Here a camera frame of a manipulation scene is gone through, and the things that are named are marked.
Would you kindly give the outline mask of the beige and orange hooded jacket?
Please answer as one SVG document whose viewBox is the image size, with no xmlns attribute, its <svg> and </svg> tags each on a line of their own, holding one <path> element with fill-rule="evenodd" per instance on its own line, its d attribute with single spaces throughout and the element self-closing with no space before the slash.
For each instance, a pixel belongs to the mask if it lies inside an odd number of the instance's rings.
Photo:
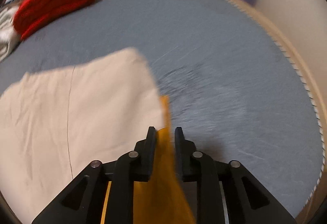
<svg viewBox="0 0 327 224">
<path fill-rule="evenodd" d="M 194 223 L 175 173 L 168 98 L 126 48 L 86 64 L 25 74 L 1 95 L 1 193 L 22 223 L 90 162 L 112 162 L 158 132 L 153 174 L 134 185 L 135 223 Z"/>
</svg>

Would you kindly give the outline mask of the white folded fleece blanket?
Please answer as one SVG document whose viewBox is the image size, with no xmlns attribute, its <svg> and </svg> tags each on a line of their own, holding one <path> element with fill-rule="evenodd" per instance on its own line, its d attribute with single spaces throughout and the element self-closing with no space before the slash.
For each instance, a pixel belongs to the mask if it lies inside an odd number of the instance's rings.
<svg viewBox="0 0 327 224">
<path fill-rule="evenodd" d="M 20 42 L 20 35 L 16 32 L 13 26 L 13 19 L 17 11 L 18 6 L 5 7 L 1 10 L 0 61 L 3 61 L 5 58 L 7 58 L 12 53 L 12 51 L 15 50 L 18 43 Z"/>
</svg>

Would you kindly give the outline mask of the wooden bed frame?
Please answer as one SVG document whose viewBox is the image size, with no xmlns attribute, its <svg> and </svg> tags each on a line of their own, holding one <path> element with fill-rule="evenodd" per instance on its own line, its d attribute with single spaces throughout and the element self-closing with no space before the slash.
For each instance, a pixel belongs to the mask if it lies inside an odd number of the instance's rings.
<svg viewBox="0 0 327 224">
<path fill-rule="evenodd" d="M 243 0 L 225 1 L 244 12 L 248 18 L 265 30 L 300 77 L 316 114 L 322 143 L 323 162 L 326 162 L 326 94 L 319 86 L 318 78 L 311 70 L 308 58 L 305 57 L 309 55 L 317 61 L 319 55 L 326 52 L 316 43 L 305 42 L 304 38 L 310 34 L 309 30 L 299 27 L 305 22 L 292 6 L 278 7 L 279 11 L 284 11 L 284 14 L 278 18 L 273 12 L 262 7 L 252 7 Z"/>
</svg>

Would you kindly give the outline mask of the grey quilted bed cover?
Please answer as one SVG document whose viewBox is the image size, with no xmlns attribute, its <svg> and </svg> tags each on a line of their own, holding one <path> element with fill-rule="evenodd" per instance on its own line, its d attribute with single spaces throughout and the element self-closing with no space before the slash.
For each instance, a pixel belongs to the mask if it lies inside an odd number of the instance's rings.
<svg viewBox="0 0 327 224">
<path fill-rule="evenodd" d="M 126 47 L 147 58 L 174 127 L 213 159 L 240 161 L 300 213 L 323 160 L 316 113 L 286 55 L 226 0 L 97 0 L 21 43 L 1 63 L 1 90 Z"/>
</svg>

